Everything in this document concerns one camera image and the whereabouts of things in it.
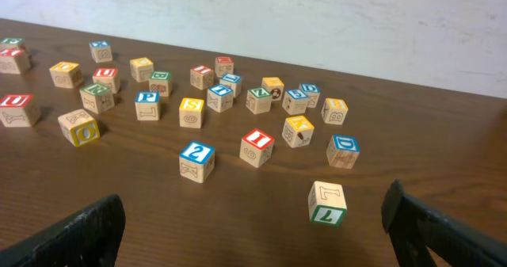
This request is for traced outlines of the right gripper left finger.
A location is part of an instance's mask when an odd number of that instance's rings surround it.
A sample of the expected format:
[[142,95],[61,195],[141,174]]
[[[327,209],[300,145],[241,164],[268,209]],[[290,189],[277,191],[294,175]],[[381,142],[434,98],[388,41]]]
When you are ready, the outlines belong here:
[[2,266],[114,266],[126,215],[116,194],[1,251]]

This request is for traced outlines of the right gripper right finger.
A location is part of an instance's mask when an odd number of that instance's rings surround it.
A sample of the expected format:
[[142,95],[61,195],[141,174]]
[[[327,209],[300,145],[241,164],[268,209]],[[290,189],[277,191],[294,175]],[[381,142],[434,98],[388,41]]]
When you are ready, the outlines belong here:
[[398,179],[387,190],[381,216],[400,266],[434,266],[430,251],[451,266],[506,266],[506,244],[409,195]]

